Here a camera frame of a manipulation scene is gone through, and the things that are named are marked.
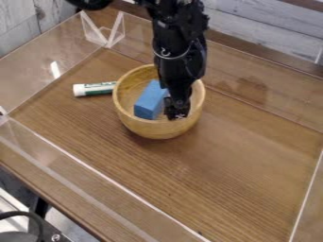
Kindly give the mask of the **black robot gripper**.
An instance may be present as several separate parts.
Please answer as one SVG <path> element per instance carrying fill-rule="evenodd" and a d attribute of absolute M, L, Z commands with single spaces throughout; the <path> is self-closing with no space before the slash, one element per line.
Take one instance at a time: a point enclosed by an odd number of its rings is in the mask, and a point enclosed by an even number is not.
<path fill-rule="evenodd" d="M 167 88 L 171 97 L 164 98 L 164 114 L 170 120 L 188 116 L 191 103 L 191 86 L 204 76 L 207 62 L 207 43 L 204 39 L 191 42 L 187 51 L 176 57 L 155 54 L 153 63 L 158 68 L 160 85 Z M 187 103 L 178 108 L 174 103 Z"/>

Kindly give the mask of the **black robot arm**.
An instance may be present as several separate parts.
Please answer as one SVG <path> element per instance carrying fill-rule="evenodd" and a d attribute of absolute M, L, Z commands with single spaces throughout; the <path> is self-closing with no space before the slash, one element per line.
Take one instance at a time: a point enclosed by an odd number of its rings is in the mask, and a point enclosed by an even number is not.
<path fill-rule="evenodd" d="M 191 110 L 192 85 L 206 74 L 210 17 L 202 0 L 129 0 L 147 10 L 152 27 L 153 64 L 170 120 L 184 118 Z"/>

